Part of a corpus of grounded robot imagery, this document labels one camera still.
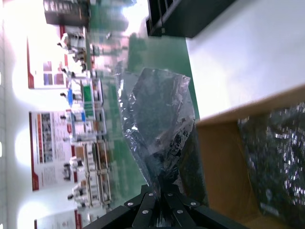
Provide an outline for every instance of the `cardboard box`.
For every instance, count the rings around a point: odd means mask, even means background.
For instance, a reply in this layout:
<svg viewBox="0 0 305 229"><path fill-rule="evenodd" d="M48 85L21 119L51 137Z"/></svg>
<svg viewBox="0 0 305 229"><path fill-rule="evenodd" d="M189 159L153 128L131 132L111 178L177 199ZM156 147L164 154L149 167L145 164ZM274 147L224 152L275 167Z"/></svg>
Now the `cardboard box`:
<svg viewBox="0 0 305 229"><path fill-rule="evenodd" d="M263 216L248 177L237 120L305 101L305 85L197 123L210 208L251 229L288 229Z"/></svg>
<svg viewBox="0 0 305 229"><path fill-rule="evenodd" d="M84 160L84 149L82 146L75 147L75 156Z"/></svg>

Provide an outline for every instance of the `dark object in box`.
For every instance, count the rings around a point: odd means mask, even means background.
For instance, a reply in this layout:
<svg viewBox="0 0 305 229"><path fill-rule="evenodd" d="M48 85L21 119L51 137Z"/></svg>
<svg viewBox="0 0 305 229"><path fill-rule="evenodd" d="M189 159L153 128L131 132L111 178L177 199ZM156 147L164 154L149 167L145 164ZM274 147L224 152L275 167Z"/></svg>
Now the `dark object in box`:
<svg viewBox="0 0 305 229"><path fill-rule="evenodd" d="M235 0L149 0L149 36L195 37Z"/></svg>
<svg viewBox="0 0 305 229"><path fill-rule="evenodd" d="M80 1L44 0L44 15L48 24L66 26L88 26L89 6Z"/></svg>
<svg viewBox="0 0 305 229"><path fill-rule="evenodd" d="M305 103L251 116L239 127L261 211L305 228Z"/></svg>

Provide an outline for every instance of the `blue object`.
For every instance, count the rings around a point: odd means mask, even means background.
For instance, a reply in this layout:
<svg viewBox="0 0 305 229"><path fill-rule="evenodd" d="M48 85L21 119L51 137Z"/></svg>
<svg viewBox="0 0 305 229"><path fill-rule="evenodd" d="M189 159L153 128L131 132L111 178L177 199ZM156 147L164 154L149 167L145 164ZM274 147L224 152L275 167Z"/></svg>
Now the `blue object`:
<svg viewBox="0 0 305 229"><path fill-rule="evenodd" d="M72 104L73 104L73 92L72 92L72 89L68 90L68 103L69 103L69 106L72 106Z"/></svg>
<svg viewBox="0 0 305 229"><path fill-rule="evenodd" d="M86 114L85 114L85 112L82 112L82 113L81 113L81 120L82 120L83 122L86 121Z"/></svg>

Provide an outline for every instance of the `black metal frame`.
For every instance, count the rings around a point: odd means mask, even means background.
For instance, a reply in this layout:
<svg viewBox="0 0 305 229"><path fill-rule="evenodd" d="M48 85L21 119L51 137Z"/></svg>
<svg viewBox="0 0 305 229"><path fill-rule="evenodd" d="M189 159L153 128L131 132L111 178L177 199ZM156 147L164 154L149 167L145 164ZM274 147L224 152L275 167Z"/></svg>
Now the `black metal frame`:
<svg viewBox="0 0 305 229"><path fill-rule="evenodd" d="M92 222L85 229L153 229L160 222L163 227L181 227L186 229L246 229L243 225L211 210L200 206L179 192L175 185L164 188L161 199L157 201L151 189L143 185L141 193Z"/></svg>
<svg viewBox="0 0 305 229"><path fill-rule="evenodd" d="M148 36L195 37L236 0L148 0Z"/></svg>

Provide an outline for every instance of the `green floor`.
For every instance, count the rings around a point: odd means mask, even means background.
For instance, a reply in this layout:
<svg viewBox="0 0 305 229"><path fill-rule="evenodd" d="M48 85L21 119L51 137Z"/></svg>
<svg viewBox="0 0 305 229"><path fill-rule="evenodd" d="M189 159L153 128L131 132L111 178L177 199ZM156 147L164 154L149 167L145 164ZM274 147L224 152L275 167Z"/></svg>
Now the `green floor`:
<svg viewBox="0 0 305 229"><path fill-rule="evenodd" d="M112 69L119 61L124 62L125 71L139 74L143 67L168 69L192 77L185 39L147 38L144 18L137 14L124 16L124 8L143 7L146 0L101 0L101 4L91 6L90 42L99 47L101 55L95 57L95 69L102 78L104 109L107 120L107 139L111 157L111 190L113 207L140 193L145 184L125 140L122 136L118 109L115 76ZM132 31L129 26L140 21L140 26ZM189 86L196 118L199 117L194 84Z"/></svg>

